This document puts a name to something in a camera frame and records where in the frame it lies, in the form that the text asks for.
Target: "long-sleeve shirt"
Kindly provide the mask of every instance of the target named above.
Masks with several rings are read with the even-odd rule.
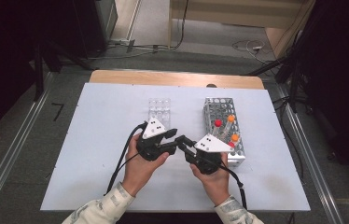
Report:
[[[120,183],[111,189],[101,200],[90,201],[74,211],[63,224],[116,223],[133,202],[131,196]],[[224,203],[215,207],[224,224],[261,224],[253,214],[230,196]]]

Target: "white tabletop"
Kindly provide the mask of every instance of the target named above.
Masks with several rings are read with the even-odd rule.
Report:
[[[41,210],[75,210],[103,197],[126,140],[148,119],[149,98],[171,98],[171,128],[198,141],[205,97],[233,98],[246,159],[232,170],[251,211],[309,211],[286,140],[265,90],[87,83],[49,181]],[[123,178],[123,170],[117,181]],[[241,199],[230,178],[230,193]],[[213,212],[201,182],[177,150],[138,193],[128,211]]]

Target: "person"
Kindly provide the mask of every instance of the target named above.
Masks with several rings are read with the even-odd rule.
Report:
[[[126,160],[137,154],[136,141],[140,133],[130,141]],[[228,155],[222,153],[222,160],[227,166]],[[112,188],[102,199],[94,200],[74,211],[63,224],[82,223],[116,223],[133,202],[136,194],[148,182],[154,171],[163,165],[169,153],[161,154],[155,161],[146,161],[136,155],[125,165],[125,176],[122,182]],[[192,173],[201,180],[207,196],[215,205],[215,211],[224,224],[260,224],[255,215],[247,212],[241,204],[229,194],[228,172],[218,169],[210,175],[203,175],[194,165],[190,165]]]

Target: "yellow cap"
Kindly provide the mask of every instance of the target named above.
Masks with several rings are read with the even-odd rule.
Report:
[[[227,121],[233,123],[235,121],[235,116],[228,115]]]
[[[230,137],[230,140],[232,141],[232,142],[237,142],[238,140],[239,140],[239,136],[238,136],[238,134],[233,134],[231,137]]]

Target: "controller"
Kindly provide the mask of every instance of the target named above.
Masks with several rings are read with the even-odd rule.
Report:
[[[195,164],[204,175],[214,173],[222,163],[220,152],[231,152],[233,147],[223,143],[210,133],[199,142],[188,139],[185,135],[177,137],[173,142],[161,144],[163,138],[175,136],[177,129],[166,130],[157,120],[152,118],[137,140],[136,148],[139,154],[147,161],[156,160],[162,153],[175,154],[178,147],[185,153],[186,161]],[[189,150],[194,147],[196,153]]]

